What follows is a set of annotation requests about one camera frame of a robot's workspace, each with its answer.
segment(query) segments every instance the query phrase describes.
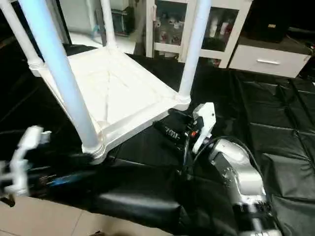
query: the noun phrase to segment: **white plastic stool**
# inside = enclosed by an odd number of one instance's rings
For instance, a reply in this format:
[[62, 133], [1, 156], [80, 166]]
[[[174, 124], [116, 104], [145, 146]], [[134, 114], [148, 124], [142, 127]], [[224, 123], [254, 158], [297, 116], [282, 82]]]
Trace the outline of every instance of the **white plastic stool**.
[[[179, 92], [119, 50], [109, 0], [101, 0], [106, 47], [69, 57], [58, 38], [45, 0], [19, 2], [46, 62], [36, 70], [74, 124], [83, 152], [92, 153], [95, 163], [103, 161], [109, 150], [147, 128], [153, 121], [167, 116], [170, 108], [185, 110], [189, 106], [210, 0], [199, 0]], [[7, 8], [3, 6], [8, 6], [8, 0], [0, 0], [0, 4], [5, 11]], [[11, 19], [10, 26], [15, 34], [14, 26], [17, 25], [21, 26], [17, 17]], [[29, 42], [26, 34], [18, 40], [24, 50], [23, 45]], [[27, 46], [34, 52], [29, 43]], [[28, 61], [39, 58], [34, 53], [24, 52]]]

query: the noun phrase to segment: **black tablecloth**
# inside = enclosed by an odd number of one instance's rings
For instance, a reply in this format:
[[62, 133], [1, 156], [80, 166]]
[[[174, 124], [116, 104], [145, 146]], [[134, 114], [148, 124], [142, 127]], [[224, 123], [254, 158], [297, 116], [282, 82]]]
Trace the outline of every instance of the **black tablecloth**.
[[[91, 48], [66, 47], [69, 54]], [[177, 90], [183, 64], [131, 56]], [[0, 50], [1, 159], [10, 159], [24, 130], [41, 125], [64, 150], [80, 152], [75, 129], [41, 78], [28, 70], [17, 45]], [[233, 135], [255, 154], [285, 236], [315, 235], [315, 87], [300, 80], [199, 65], [188, 112], [214, 102], [213, 135]], [[164, 119], [177, 126], [172, 118]], [[231, 205], [219, 174], [200, 158], [196, 178], [178, 179], [181, 160], [152, 127], [112, 150], [93, 183], [54, 201], [129, 219], [174, 234], [235, 235]]]

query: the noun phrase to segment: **cabinet shelf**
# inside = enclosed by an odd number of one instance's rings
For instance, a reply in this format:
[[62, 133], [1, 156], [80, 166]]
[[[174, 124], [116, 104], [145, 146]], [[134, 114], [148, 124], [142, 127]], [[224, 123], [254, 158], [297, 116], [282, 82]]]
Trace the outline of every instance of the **cabinet shelf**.
[[[252, 0], [213, 0], [201, 57], [217, 59], [226, 68]], [[196, 0], [147, 0], [146, 55], [154, 51], [176, 53], [185, 62]]]

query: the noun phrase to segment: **floor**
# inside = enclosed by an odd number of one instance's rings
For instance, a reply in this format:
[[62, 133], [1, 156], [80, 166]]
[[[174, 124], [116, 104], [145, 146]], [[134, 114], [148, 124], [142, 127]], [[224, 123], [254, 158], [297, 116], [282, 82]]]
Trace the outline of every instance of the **floor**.
[[[92, 38], [87, 34], [81, 34], [77, 32], [70, 32], [70, 38], [73, 44], [82, 44], [86, 46], [92, 46], [96, 48], [102, 47], [102, 40], [100, 36]], [[133, 54], [136, 46], [136, 32], [132, 33], [129, 37], [116, 36], [116, 42], [118, 47], [124, 52]]]
[[0, 236], [170, 236], [160, 229], [30, 197], [13, 208], [0, 204]]

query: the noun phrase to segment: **drawer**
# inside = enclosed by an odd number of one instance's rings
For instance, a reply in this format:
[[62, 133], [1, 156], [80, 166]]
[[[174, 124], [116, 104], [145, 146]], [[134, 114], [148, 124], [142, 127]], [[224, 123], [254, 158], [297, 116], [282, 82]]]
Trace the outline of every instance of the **drawer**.
[[229, 68], [295, 78], [311, 56], [239, 45]]

